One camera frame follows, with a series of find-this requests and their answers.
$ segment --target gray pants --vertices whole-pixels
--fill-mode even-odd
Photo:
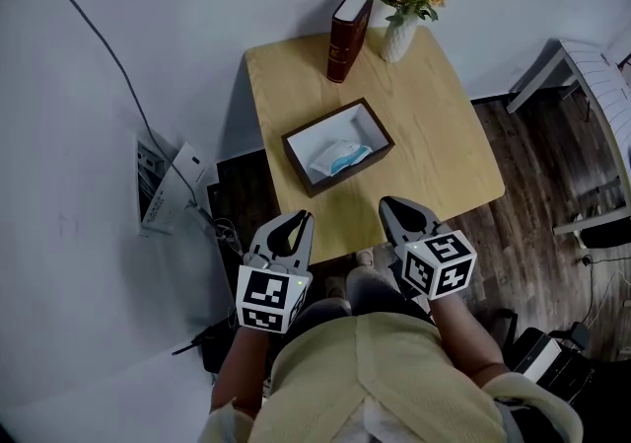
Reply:
[[[398,292],[395,283],[371,267],[356,267],[346,278],[347,299],[322,299],[303,310],[285,334],[283,346],[325,322],[369,313],[398,313],[434,324],[420,306]]]

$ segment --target table top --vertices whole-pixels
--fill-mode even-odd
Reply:
[[[446,220],[500,197],[504,183],[462,84],[427,28],[419,27],[397,63],[379,57],[383,29],[371,29],[346,80],[326,79],[329,35],[300,37],[245,57],[269,167],[283,213],[315,218],[311,263],[386,241],[385,195],[411,199]],[[309,198],[281,136],[366,98],[395,146],[358,175]]]

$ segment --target tissue box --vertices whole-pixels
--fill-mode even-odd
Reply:
[[[283,148],[307,195],[313,197],[381,160],[394,141],[366,99],[354,101],[282,136]],[[311,168],[311,163],[335,141],[367,145],[373,153],[332,177]]]

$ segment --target white vase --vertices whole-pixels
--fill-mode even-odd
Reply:
[[[416,34],[417,25],[418,17],[414,14],[404,15],[403,24],[390,22],[382,48],[382,59],[385,62],[396,62],[405,55]]]

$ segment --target red book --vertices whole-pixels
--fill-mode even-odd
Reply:
[[[343,0],[333,14],[326,78],[342,83],[362,48],[373,0]]]

